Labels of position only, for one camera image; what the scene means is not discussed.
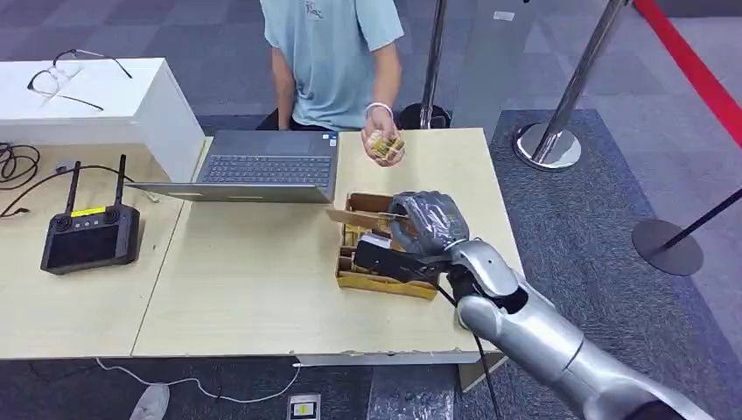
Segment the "person's left hand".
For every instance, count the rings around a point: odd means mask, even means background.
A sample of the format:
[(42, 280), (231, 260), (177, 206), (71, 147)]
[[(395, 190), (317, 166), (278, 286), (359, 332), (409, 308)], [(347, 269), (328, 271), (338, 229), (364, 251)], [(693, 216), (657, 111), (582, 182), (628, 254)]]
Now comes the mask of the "person's left hand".
[(389, 109), (374, 103), (368, 108), (366, 117), (361, 141), (367, 155), (381, 167), (398, 164), (405, 154), (405, 142)]

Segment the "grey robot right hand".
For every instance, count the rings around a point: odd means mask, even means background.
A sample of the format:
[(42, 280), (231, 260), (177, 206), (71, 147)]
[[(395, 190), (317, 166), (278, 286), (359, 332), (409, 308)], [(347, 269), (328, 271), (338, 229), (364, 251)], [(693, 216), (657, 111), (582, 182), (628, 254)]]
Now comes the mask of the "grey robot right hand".
[(468, 224), (448, 194), (400, 192), (392, 197), (388, 213), (406, 217), (404, 223), (393, 219), (389, 227), (393, 240), (408, 253), (440, 256), (470, 239)]

